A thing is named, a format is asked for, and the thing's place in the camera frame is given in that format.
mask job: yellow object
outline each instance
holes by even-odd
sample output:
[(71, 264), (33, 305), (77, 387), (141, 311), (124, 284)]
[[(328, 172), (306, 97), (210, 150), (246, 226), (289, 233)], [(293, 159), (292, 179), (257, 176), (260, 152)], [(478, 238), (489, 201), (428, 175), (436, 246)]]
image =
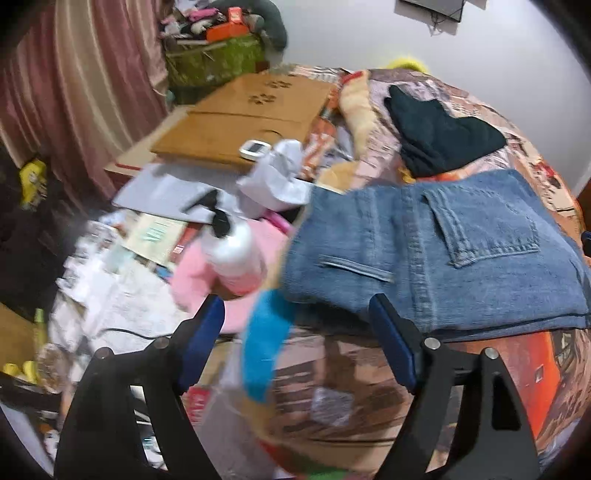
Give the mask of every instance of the yellow object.
[(386, 65), (387, 69), (409, 69), (421, 73), (429, 73), (429, 69), (422, 62), (411, 57), (399, 57)]
[(47, 330), (45, 320), (43, 319), (43, 309), (35, 310), (35, 330), (34, 330), (35, 354), (38, 355), (43, 345), (47, 343)]
[(417, 181), (414, 179), (413, 175), (410, 173), (409, 169), (406, 167), (399, 167), (398, 172), (402, 177), (402, 181), (404, 183), (416, 183)]
[(18, 365), (15, 364), (4, 364), (2, 372), (10, 375), (11, 377), (18, 377), (21, 374), (21, 370), (19, 369)]
[(22, 365), (22, 371), (27, 377), (29, 383), (37, 383), (37, 364), (32, 360), (27, 360)]
[(19, 172), (21, 179), (21, 207), (35, 210), (47, 197), (47, 166), (41, 160), (31, 160)]

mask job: curtain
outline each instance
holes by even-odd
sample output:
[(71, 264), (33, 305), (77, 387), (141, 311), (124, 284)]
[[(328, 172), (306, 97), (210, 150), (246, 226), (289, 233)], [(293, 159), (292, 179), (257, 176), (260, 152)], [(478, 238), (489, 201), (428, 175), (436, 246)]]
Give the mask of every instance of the curtain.
[(0, 134), (18, 166), (33, 153), (80, 201), (115, 189), (103, 168), (166, 115), (160, 0), (56, 0), (0, 70)]

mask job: white wall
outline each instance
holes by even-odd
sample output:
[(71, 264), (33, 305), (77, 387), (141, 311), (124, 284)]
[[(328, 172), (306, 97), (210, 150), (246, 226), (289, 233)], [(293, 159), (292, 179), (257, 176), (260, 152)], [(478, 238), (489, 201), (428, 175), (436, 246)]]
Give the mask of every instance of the white wall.
[(585, 185), (591, 83), (530, 0), (468, 0), (462, 22), (443, 26), (455, 34), (433, 36), (429, 13), (398, 0), (274, 1), (289, 35), (284, 61), (364, 69), (414, 56), (513, 120), (575, 193)]

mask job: blue jeans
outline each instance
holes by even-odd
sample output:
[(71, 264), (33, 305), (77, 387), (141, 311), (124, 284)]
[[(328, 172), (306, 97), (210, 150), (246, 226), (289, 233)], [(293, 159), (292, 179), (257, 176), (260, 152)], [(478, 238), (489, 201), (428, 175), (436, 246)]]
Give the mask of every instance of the blue jeans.
[(364, 317), (385, 293), (443, 339), (587, 328), (590, 270), (515, 170), (445, 183), (315, 188), (288, 252), (285, 298)]

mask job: blue gripper pad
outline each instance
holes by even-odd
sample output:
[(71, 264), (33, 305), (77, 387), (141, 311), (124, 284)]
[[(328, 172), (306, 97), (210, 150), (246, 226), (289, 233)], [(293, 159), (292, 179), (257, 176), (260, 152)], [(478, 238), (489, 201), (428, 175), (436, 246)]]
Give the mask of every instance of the blue gripper pad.
[(379, 297), (374, 295), (368, 306), (369, 322), (374, 329), (392, 373), (398, 382), (410, 393), (417, 386), (417, 375), (412, 350), (408, 347), (400, 332), (395, 327), (389, 313)]

